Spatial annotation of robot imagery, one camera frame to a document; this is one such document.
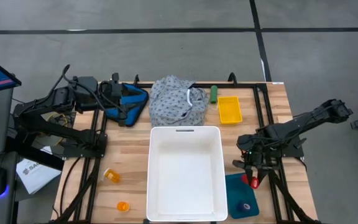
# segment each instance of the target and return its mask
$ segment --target white storage box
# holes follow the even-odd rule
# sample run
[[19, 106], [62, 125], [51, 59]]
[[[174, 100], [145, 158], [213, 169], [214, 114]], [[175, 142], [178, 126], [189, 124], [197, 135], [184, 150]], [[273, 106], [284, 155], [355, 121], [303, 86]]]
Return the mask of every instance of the white storage box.
[[217, 127], [151, 130], [147, 218], [154, 222], [227, 218], [223, 150]]

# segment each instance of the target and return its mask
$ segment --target green object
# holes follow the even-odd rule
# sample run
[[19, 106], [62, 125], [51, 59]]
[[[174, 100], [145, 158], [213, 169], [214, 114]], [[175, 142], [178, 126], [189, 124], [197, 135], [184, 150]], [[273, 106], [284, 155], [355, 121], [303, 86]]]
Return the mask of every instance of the green object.
[[209, 97], [209, 102], [218, 102], [218, 87], [216, 85], [211, 86], [211, 96]]

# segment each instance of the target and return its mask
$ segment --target concrete floor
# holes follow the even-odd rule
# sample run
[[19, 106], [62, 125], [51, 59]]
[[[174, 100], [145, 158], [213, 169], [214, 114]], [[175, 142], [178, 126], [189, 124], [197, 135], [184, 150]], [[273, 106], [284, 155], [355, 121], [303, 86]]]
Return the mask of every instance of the concrete floor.
[[[358, 1], [256, 0], [262, 28], [358, 27]], [[156, 27], [252, 27], [244, 0], [0, 0], [0, 30]], [[285, 82], [293, 114], [339, 98], [358, 119], [358, 32], [264, 33], [272, 80]], [[257, 39], [250, 33], [0, 35], [0, 64], [23, 86], [14, 97], [45, 96], [68, 76], [156, 80], [262, 81]], [[319, 219], [358, 223], [358, 131], [349, 122], [304, 134], [308, 177]], [[47, 222], [58, 179], [20, 202], [19, 223]]]

